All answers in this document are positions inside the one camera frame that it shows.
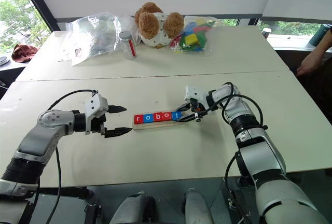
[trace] green foliage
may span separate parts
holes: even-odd
[[[321,25],[317,23],[259,21],[257,26],[261,31],[264,28],[270,28],[271,34],[302,36],[314,35]]]
[[[0,2],[0,21],[7,27],[0,36],[1,52],[13,49],[22,39],[27,44],[40,47],[50,34],[40,14],[28,0]]]
[[[228,25],[228,26],[236,26],[237,24],[237,19],[222,19],[222,22],[224,23],[224,25]]]

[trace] brown teddy bear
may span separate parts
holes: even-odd
[[[155,48],[169,44],[184,27],[182,15],[178,12],[164,14],[152,2],[145,3],[135,13],[135,22],[140,30],[142,41]]]

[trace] plastic bag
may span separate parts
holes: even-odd
[[[97,13],[67,23],[67,35],[58,61],[72,60],[72,66],[99,54],[120,50],[119,34],[132,33],[135,44],[141,41],[131,16],[117,17],[109,12]]]
[[[171,41],[170,48],[175,53],[211,52],[212,29],[223,26],[220,19],[213,17],[185,16],[185,27],[182,32]]]

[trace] yellow block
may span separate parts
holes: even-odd
[[[192,45],[192,44],[198,43],[197,36],[195,34],[190,34],[190,35],[186,36],[185,43],[186,43],[186,45]]]
[[[205,24],[206,20],[204,18],[196,18],[195,22],[196,22],[197,26],[200,26],[202,24]]]

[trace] floor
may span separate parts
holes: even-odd
[[[324,170],[309,171],[300,174],[299,186],[315,204],[317,209],[332,223],[332,177],[327,177]],[[139,191],[145,191],[156,200],[157,215],[160,222],[184,223],[184,215],[181,212],[183,194],[188,188],[199,190],[209,206],[216,224],[231,223],[225,200],[222,196],[222,183],[220,178],[191,179],[178,181],[163,181],[155,183],[110,185],[89,187],[103,206],[99,224],[108,224],[118,205],[129,195]],[[255,209],[253,200],[253,188],[244,189],[244,195],[249,209]],[[45,223],[56,197],[52,195],[40,195],[38,205],[33,214],[31,223]],[[83,209],[85,200],[62,197],[51,223],[84,223]]]

